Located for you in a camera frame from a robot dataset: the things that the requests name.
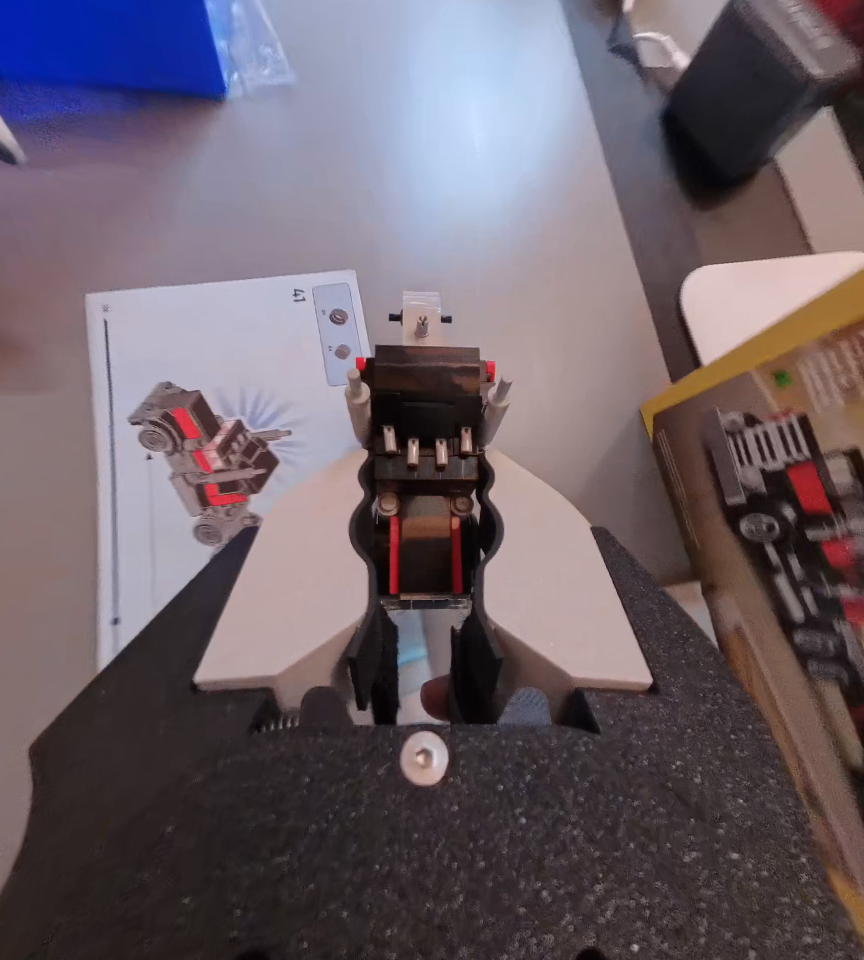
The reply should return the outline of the small clear plastic bag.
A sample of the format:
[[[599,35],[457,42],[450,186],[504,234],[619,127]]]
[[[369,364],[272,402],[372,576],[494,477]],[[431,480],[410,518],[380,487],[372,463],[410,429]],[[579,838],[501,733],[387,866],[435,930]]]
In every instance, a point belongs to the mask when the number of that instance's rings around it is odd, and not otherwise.
[[[264,1],[205,1],[223,100],[292,87],[295,72]]]

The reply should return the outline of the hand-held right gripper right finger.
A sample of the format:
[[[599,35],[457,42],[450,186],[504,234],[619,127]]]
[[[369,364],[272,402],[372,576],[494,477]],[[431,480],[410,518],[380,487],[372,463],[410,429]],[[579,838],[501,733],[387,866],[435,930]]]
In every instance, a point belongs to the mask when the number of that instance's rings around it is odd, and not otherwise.
[[[591,525],[554,487],[492,448],[480,458],[478,555],[451,630],[450,718],[596,724],[596,691],[653,676]]]

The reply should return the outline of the large lego set box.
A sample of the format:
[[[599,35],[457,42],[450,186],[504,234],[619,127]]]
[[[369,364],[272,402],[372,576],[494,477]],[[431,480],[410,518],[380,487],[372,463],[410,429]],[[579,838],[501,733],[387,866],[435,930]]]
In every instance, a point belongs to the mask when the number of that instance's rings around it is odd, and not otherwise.
[[[864,939],[864,268],[641,415],[726,656]]]

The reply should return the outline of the white round pad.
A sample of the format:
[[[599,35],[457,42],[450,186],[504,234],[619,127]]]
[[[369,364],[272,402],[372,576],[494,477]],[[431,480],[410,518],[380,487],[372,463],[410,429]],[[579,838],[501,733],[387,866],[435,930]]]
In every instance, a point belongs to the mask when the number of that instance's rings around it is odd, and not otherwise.
[[[706,265],[682,282],[678,306],[701,367],[864,270],[857,250]]]

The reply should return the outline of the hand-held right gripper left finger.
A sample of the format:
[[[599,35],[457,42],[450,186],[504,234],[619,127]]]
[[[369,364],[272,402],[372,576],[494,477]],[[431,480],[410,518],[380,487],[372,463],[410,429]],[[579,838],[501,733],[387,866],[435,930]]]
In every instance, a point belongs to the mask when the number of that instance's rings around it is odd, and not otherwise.
[[[352,704],[347,655],[369,580],[350,524],[366,458],[356,448],[274,501],[198,665],[198,690],[270,690],[290,712],[308,690],[331,687]]]

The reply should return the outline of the black cube device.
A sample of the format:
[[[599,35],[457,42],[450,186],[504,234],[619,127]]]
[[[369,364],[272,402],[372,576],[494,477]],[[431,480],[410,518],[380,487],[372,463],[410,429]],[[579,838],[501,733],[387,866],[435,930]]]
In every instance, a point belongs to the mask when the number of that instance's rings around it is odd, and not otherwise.
[[[815,2],[726,2],[672,87],[662,122],[697,179],[739,186],[860,73]]]

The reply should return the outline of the open instruction booklet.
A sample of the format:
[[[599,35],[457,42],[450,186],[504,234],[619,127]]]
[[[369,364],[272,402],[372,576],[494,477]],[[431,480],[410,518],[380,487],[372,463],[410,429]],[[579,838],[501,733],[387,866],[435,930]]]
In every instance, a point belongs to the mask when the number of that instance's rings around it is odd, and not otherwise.
[[[347,372],[372,349],[331,270],[89,294],[97,665],[292,487],[357,446]]]

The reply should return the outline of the black red lego truck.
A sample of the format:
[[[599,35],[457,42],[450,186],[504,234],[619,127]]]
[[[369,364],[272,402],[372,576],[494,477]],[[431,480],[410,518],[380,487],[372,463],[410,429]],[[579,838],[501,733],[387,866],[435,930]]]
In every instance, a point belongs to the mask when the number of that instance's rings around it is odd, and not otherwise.
[[[510,383],[476,347],[450,343],[437,292],[406,291],[400,342],[356,361],[346,405],[366,450],[363,546],[388,610],[462,608],[488,550],[479,531],[486,450]]]

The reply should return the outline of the blue plastic bin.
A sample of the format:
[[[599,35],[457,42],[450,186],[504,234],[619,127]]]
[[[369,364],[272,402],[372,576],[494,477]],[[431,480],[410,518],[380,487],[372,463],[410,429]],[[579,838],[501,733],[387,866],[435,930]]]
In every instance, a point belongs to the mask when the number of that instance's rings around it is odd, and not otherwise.
[[[0,79],[211,100],[229,90],[202,1],[0,1]]]

